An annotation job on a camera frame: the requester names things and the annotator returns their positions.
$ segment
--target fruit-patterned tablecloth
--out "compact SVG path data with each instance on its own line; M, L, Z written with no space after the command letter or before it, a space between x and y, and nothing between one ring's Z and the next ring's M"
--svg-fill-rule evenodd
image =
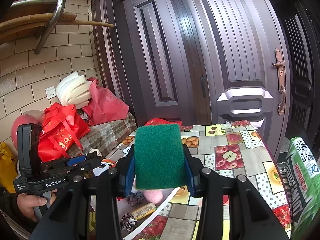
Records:
M182 143L204 167L221 176L244 174L260 192L280 220L290 238L290 211L284 186L260 135L248 121L180 128ZM134 143L135 132L119 144L107 158L117 161L123 150ZM229 203L223 198L223 240L229 239ZM202 198L193 198L181 187L158 216L134 239L194 240Z

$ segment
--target red gift bag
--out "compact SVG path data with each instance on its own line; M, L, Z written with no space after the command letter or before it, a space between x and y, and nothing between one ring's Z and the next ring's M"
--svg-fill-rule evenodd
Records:
M76 106L55 102L44 110L43 134L39 137L38 154L43 162L67 157L73 143L83 150L79 139L90 132L87 123L76 112Z
M126 119L129 106L112 94L109 89L99 87L96 78L88 80L92 81L90 85L92 99L88 106L82 107L82 110L89 116L88 125Z

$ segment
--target sponge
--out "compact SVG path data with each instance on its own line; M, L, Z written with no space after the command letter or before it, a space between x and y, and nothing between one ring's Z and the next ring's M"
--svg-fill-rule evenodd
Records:
M134 144L136 187L162 189L186 184L184 152L177 124L137 129Z

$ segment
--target beige wall tile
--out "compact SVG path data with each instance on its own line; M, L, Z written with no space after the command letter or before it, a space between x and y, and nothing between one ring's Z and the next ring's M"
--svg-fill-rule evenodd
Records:
M16 71L17 88L45 79L43 63Z
M82 57L92 56L92 49L90 45L81 45Z
M69 33L69 44L90 45L90 36L83 33Z
M72 72L70 73L66 73L66 74L63 74L63 75L60 75L60 80L62 81L65 77L67 77L68 75L70 75Z
M28 66L28 52L22 52L1 60L1 76Z
M87 0L69 0L69 4L88 6L88 1Z
M80 20L80 21L88 21L88 15L87 14L77 14L76 20Z
M90 33L90 26L88 25L79 25L79 33Z
M96 68L96 73L97 73L97 79L98 80L101 80L101 74L100 74L100 69L99 68Z
M79 33L79 25L57 25L56 33Z
M7 114L32 103L34 100L31 85L27 85L10 92L9 94L6 94L3 97L3 101Z
M15 43L15 41L12 41L0 45L0 59L9 57L14 54Z
M43 48L38 55L32 50L29 51L29 66L53 60L57 60L56 47Z
M88 7L87 6L79 6L78 13L88 14Z
M4 141L5 144L9 147L9 149L11 150L12 154L17 157L18 156L18 151L17 149L14 147L13 142L11 137L9 137L7 140Z
M88 69L88 70L85 70L85 76L86 78L91 78L91 77L95 77L97 78L97 74L96 74L96 70L95 69Z
M82 71L77 71L77 72L78 72L78 75L79 75L79 76L84 75L84 77L85 77L84 70L82 70ZM71 74L71 73L67 73L67 74L60 75L60 79L63 80L66 76L68 76L68 75L70 75L70 74Z
M93 56L93 63L94 63L94 67L95 67L95 68L98 68L98 67L99 67L97 55L94 55L94 56Z
M68 45L57 47L57 59L81 57L80 45Z
M96 55L96 54L97 54L95 43L92 43L92 44L91 44L91 50L92 50L92 55Z
M5 113L5 109L4 109L4 103L3 103L3 98L0 98L0 119L5 117L6 113Z
M43 47L54 47L54 46L62 46L68 45L68 34L67 33L53 33L50 34L47 41L43 45Z
M16 89L14 72L0 78L0 97Z
M11 135L11 126L16 118L21 115L20 109L0 120L0 141L7 140Z
M64 12L78 13L78 6L74 4L66 4L64 7Z
M44 64L46 78L72 72L70 59L56 60Z
M16 51L15 53L24 52L27 50L35 49L40 39L36 40L34 36L25 37L16 40Z
M23 108L21 108L21 113L23 114L26 111L30 110L40 110L43 111L47 107L51 106L50 100L47 98L40 99L36 102L31 103Z
M58 104L61 104L60 101L59 101L59 99L58 99L57 97L54 97L54 98L51 98L51 99L50 99L51 105L53 105L55 102L57 102Z
M90 33L90 44L94 43L94 36L93 36L93 32Z
M94 68L92 57L76 57L71 59L72 71Z
M59 83L60 77L56 76L31 84L34 99L39 100L41 98L45 98L47 96L47 94L45 93L45 89L49 87L57 88L57 85Z

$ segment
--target yellow bag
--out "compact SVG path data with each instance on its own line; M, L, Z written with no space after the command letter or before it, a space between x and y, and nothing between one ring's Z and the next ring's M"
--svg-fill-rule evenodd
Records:
M0 184L10 193L16 193L13 181L17 177L17 161L5 144L0 144Z

